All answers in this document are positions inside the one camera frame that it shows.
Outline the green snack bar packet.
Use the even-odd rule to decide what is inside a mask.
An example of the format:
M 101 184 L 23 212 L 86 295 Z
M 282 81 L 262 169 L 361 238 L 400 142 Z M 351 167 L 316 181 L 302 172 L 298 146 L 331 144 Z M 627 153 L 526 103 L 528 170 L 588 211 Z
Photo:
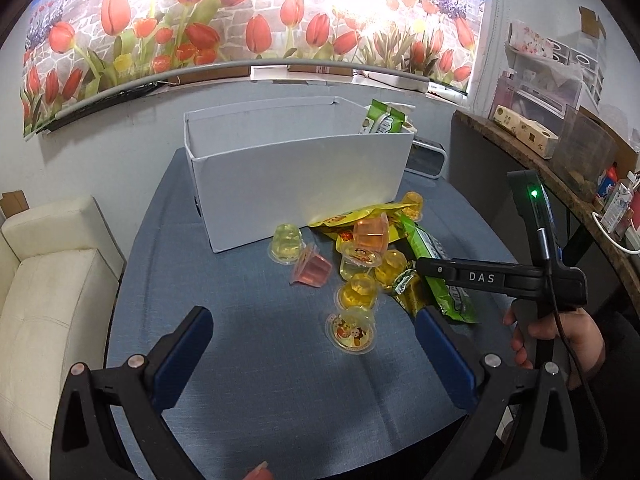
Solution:
M 400 214 L 397 247 L 407 256 L 426 287 L 426 303 L 454 323 L 473 325 L 477 316 L 469 293 L 455 285 L 454 271 L 442 244 L 416 220 Z

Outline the small yellow green packet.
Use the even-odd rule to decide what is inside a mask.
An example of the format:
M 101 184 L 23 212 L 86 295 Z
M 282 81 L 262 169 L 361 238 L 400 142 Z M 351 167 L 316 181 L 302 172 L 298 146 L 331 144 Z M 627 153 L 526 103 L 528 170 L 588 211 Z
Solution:
M 416 269 L 407 269 L 395 278 L 390 288 L 390 296 L 410 318 L 415 318 L 418 312 L 430 303 L 430 297 Z

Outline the yellow jelly cup cartoon lid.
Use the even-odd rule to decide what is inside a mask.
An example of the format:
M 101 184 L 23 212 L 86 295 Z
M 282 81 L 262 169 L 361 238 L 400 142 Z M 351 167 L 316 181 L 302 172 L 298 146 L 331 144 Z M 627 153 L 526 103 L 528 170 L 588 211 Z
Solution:
M 338 350 L 356 356 L 371 351 L 376 343 L 373 313 L 360 307 L 331 313 L 324 329 L 329 342 Z

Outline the amber jelly cup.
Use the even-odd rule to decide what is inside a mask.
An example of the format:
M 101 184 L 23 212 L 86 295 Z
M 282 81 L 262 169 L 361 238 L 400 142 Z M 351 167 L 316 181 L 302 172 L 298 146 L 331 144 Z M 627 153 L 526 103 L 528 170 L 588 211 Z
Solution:
M 336 294 L 336 303 L 341 309 L 372 310 L 376 300 L 378 300 L 378 284 L 367 273 L 354 274 Z

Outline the yellow jelly cup side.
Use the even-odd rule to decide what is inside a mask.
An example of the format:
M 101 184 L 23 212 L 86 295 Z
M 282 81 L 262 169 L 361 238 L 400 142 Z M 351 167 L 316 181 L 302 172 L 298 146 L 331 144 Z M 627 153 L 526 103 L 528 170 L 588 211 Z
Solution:
M 397 249 L 388 248 L 381 256 L 381 263 L 374 269 L 374 277 L 383 290 L 392 289 L 396 278 L 407 269 L 406 256 Z

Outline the orange jelly cup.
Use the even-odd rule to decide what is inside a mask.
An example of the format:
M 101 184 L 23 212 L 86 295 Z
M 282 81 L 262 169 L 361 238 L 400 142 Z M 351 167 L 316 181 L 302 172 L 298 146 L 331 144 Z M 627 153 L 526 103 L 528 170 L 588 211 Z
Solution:
M 402 196 L 401 203 L 404 205 L 401 212 L 409 219 L 418 222 L 423 217 L 424 198 L 416 191 L 408 191 Z
M 354 224 L 354 243 L 358 248 L 382 254 L 388 246 L 388 218 L 385 212 L 358 220 Z

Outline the cartoon lid jelly cup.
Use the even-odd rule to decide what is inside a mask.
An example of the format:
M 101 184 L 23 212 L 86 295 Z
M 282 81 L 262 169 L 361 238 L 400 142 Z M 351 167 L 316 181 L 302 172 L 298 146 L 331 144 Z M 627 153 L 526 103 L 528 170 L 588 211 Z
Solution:
M 344 281 L 350 280 L 355 274 L 368 274 L 382 262 L 379 252 L 358 246 L 352 240 L 339 242 L 336 250 L 341 255 L 338 273 Z

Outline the pink jelly cup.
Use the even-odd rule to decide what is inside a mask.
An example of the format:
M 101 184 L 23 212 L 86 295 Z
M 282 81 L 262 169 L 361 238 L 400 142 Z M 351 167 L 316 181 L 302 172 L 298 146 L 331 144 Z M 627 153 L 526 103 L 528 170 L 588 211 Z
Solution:
M 332 269 L 333 264 L 320 254 L 317 245 L 310 243 L 300 253 L 290 283 L 320 288 L 328 281 Z

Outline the pale yellow jelly cup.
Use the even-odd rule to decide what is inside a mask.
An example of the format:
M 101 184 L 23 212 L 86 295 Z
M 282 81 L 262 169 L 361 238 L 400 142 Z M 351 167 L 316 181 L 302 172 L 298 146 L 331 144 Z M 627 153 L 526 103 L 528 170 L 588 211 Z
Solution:
M 306 244 L 302 231 L 292 223 L 283 223 L 276 227 L 271 239 L 268 255 L 276 263 L 296 263 Z

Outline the yellow snack bag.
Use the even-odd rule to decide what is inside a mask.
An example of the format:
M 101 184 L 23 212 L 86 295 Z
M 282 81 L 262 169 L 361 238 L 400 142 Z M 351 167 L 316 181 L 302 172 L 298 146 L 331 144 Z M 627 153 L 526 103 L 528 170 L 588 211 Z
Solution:
M 400 216 L 405 214 L 410 208 L 411 206 L 406 203 L 376 204 L 309 223 L 308 226 L 311 229 L 319 229 L 331 240 L 334 240 L 335 247 L 339 248 L 341 245 L 352 240 L 352 231 L 358 221 L 378 218 L 385 212 L 388 220 L 388 241 L 393 243 L 404 236 L 404 234 L 401 233 Z

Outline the small milk carton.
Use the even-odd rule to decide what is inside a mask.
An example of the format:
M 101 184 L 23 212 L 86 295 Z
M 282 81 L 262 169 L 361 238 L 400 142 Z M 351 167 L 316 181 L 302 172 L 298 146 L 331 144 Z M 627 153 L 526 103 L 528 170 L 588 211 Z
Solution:
M 612 192 L 600 220 L 605 233 L 612 234 L 623 219 L 634 197 L 634 185 L 629 180 L 620 180 Z

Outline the cheese pattern box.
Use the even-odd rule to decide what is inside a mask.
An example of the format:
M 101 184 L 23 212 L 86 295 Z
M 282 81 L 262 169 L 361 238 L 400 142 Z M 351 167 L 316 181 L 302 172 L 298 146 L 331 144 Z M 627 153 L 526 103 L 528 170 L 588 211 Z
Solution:
M 547 127 L 502 105 L 497 106 L 492 119 L 538 156 L 552 159 L 559 137 Z

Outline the white cardboard box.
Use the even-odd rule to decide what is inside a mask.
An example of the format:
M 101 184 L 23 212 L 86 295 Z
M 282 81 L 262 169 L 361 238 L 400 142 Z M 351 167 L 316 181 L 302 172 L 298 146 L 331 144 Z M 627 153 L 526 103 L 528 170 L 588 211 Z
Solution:
M 225 252 L 391 202 L 411 130 L 365 132 L 367 110 L 339 96 L 218 105 L 183 116 L 184 148 L 209 245 Z

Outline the green snack bag in box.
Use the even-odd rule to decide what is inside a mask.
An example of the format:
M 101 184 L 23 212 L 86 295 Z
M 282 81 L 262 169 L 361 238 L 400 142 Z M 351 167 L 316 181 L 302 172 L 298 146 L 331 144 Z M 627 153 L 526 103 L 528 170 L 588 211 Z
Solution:
M 367 114 L 360 126 L 360 133 L 401 133 L 410 132 L 414 136 L 418 129 L 409 122 L 409 114 L 416 107 L 399 102 L 372 100 L 367 106 Z

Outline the tulip landscape wall poster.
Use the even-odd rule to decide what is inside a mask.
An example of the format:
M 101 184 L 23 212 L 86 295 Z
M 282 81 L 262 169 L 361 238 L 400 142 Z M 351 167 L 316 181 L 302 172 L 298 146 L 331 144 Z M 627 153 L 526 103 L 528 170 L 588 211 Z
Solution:
M 463 92 L 484 9 L 485 0 L 34 0 L 23 132 L 135 80 L 216 63 L 360 64 Z

